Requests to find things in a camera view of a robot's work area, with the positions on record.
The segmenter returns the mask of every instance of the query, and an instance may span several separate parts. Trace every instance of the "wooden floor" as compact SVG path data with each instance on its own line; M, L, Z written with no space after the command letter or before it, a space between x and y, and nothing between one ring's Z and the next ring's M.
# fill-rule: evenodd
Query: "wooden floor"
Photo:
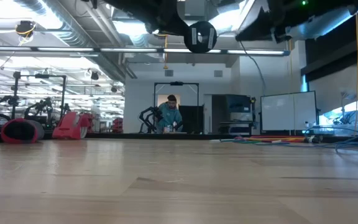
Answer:
M358 223L358 151L209 141L0 144L0 223Z

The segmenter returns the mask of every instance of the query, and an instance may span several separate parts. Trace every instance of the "teal jacket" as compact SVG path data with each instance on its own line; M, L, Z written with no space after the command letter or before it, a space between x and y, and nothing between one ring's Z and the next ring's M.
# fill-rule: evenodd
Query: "teal jacket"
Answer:
M163 130L164 127L167 127L168 125L173 125L173 122L176 122L177 124L181 122L181 114L178 108L170 109L168 103L162 103L158 108L160 108L163 116L163 119L158 122L160 130Z

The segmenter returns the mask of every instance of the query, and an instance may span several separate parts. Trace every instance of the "person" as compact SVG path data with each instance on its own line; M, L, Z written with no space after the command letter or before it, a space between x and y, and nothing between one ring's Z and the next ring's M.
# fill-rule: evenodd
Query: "person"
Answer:
M164 130L164 127L167 126L173 126L174 123L179 124L181 123L181 114L177 108L177 98L174 95L168 96L168 101L165 103L162 103L159 107L160 111L162 112L163 119L158 122L158 128L159 132L162 133ZM180 132L182 129L182 126L180 126L177 130Z

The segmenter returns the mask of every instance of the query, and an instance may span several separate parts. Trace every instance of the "metal frame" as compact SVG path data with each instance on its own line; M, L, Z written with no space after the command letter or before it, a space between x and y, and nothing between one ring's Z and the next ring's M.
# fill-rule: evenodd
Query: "metal frame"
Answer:
M21 77L35 77L35 78L50 78L50 77L60 77L63 78L63 86L62 86L62 108L60 110L60 119L63 117L63 108L65 106L65 92L66 92L66 84L67 84L67 76L66 75L17 75L15 76L15 85L13 96L17 96L17 90L19 89L19 79ZM12 119L15 119L16 106L12 107Z
M175 85L174 83L177 83L177 82L169 82L169 83L154 83L154 94L153 94L153 107L155 107L155 87L157 85L171 85L171 86L179 86L179 85ZM200 84L199 83L181 83L181 86L183 85L196 85L197 86L197 128L200 124L200 122L198 121L198 115L199 115L199 112L198 112L198 108L200 107Z

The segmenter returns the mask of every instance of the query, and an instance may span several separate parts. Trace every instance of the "wall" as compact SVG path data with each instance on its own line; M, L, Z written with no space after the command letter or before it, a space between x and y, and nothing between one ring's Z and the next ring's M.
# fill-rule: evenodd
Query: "wall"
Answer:
M231 67L230 86L232 94L240 94L241 92L241 76L240 76L240 60L237 59Z
M256 122L260 121L260 97L301 91L301 68L306 64L305 42L297 41L287 57L253 57L258 63L265 80L263 91L262 80L258 69L249 57L241 56L231 70L231 88L235 94L249 95L256 98ZM253 134L260 133L260 126Z
M311 91L316 91L317 108L320 114L341 107L341 92L355 95L357 85L356 65L350 66L339 72L313 80L309 83ZM352 103L356 98L345 99L344 104Z
M200 105L204 104L204 95L231 93L230 78L231 69L225 64L168 64L169 69L174 70L173 77L165 77L164 64L132 64L131 69L138 79L126 80L125 108L124 108L124 132L139 132L141 122L137 119L139 113L153 106L153 93L155 82L195 82L200 84ZM214 78L214 70L222 70L222 78ZM181 104L184 106L196 106L196 87L158 85L158 95L180 95Z

